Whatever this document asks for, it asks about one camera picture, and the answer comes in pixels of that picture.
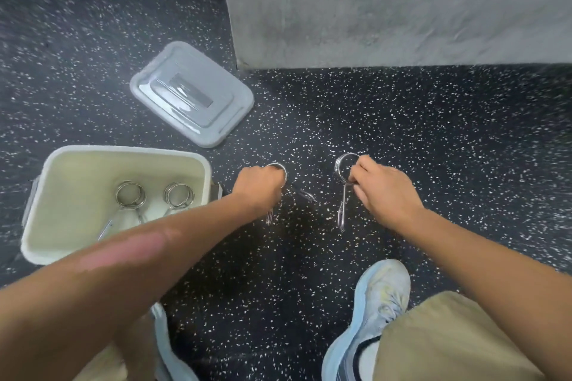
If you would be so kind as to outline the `person's left hand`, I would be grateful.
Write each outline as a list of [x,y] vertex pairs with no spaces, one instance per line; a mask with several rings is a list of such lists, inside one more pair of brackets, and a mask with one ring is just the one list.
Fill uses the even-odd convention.
[[272,193],[263,186],[262,168],[260,166],[243,168],[231,192],[231,197],[236,199],[253,218],[262,218],[282,199],[282,191]]

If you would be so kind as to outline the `person's right hand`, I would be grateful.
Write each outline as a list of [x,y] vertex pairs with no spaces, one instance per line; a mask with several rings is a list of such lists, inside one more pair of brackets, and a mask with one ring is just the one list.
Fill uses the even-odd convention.
[[368,198],[358,199],[380,224],[407,236],[415,219],[425,210],[418,192],[410,178],[397,168],[374,161],[373,173]]

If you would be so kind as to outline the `metal spring collar clip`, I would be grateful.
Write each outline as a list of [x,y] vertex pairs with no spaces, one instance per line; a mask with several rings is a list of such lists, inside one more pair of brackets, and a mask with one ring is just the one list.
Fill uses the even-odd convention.
[[349,158],[358,159],[359,155],[354,152],[347,152],[345,154],[340,155],[335,163],[334,163],[334,174],[338,177],[338,179],[342,182],[342,198],[340,202],[340,206],[338,209],[338,229],[340,232],[343,232],[346,228],[346,203],[347,203],[347,191],[348,187],[354,185],[353,182],[349,182],[348,179],[343,176],[341,171],[342,163]]
[[115,190],[114,200],[117,204],[116,212],[113,212],[107,220],[97,237],[97,241],[103,240],[111,232],[122,212],[132,211],[137,218],[138,224],[142,225],[144,223],[144,215],[141,208],[147,202],[147,193],[141,184],[131,180],[120,183]]
[[289,193],[291,195],[301,196],[303,199],[305,199],[311,203],[316,202],[316,198],[312,194],[310,194],[308,191],[304,190],[303,188],[299,187],[294,182],[288,181],[288,171],[282,163],[273,162],[273,163],[269,163],[267,166],[282,170],[282,173],[284,174],[284,181],[282,183],[282,189],[284,192]]
[[191,186],[183,182],[172,182],[163,191],[163,200],[167,210],[163,217],[176,212],[187,210],[195,200],[195,193]]

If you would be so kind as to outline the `person's right forearm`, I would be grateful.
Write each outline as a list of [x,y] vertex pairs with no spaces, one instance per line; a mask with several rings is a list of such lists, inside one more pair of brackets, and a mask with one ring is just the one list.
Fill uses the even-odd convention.
[[387,226],[421,249],[551,381],[572,381],[572,276],[422,207]]

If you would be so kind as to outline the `person's left forearm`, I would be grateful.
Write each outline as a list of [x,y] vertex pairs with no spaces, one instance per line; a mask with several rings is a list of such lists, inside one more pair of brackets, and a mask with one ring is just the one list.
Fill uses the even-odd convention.
[[234,192],[119,233],[0,289],[0,381],[72,381],[220,240],[268,209]]

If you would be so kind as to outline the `light blue right sneaker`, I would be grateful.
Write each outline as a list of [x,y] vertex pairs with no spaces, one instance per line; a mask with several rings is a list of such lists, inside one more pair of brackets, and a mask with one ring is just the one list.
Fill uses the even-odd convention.
[[381,339],[384,329],[406,312],[410,290],[410,275],[398,260],[376,262],[362,274],[354,291],[351,322],[327,349],[321,381],[359,381],[356,354],[360,344]]

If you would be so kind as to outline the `light blue sneaker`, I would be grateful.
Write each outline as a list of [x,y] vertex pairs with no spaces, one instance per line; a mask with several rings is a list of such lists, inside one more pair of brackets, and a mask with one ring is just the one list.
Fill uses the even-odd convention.
[[360,344],[381,339],[384,329],[406,312],[410,290],[410,275],[398,260],[376,262],[362,274],[354,291],[351,322],[327,349],[321,381],[359,381],[356,354]]
[[150,310],[154,319],[154,337],[158,350],[156,381],[200,381],[195,372],[173,352],[169,340],[167,315],[161,303]]

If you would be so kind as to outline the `grey plastic bin lid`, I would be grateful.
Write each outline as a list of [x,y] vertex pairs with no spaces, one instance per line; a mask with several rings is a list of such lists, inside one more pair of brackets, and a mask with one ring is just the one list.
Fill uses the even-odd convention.
[[174,41],[130,81],[130,90],[166,124],[214,148],[254,106],[252,91],[199,50]]

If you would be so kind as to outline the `white sock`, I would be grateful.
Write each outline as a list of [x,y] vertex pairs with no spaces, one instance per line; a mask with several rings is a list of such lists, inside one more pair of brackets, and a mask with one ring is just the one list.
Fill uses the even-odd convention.
[[374,381],[377,350],[380,338],[372,338],[360,344],[356,354],[356,378],[359,381]]

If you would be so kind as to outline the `beige trousers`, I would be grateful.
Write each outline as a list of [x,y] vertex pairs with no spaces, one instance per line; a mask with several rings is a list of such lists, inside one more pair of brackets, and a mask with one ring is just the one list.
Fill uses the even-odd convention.
[[[156,381],[152,314],[124,331],[73,381]],[[547,381],[545,374],[482,308],[456,292],[439,293],[383,331],[374,381]]]

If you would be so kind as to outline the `white plastic storage bin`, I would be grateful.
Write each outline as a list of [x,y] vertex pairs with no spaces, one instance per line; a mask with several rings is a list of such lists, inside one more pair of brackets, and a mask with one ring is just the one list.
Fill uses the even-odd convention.
[[[97,242],[116,212],[114,194],[127,180],[147,193],[141,208],[144,224],[163,218],[163,191],[172,182],[192,187],[195,208],[223,195],[212,180],[212,168],[200,154],[131,146],[64,146],[45,161],[34,180],[22,219],[21,252],[39,266],[55,262]],[[122,212],[114,233],[139,226],[134,212]]]

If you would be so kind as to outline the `light blue left sneaker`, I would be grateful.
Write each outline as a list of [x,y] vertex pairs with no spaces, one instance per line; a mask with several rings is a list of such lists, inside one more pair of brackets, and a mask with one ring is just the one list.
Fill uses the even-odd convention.
[[195,372],[173,352],[169,340],[167,315],[161,303],[150,310],[154,319],[154,337],[158,350],[156,381],[200,381]]

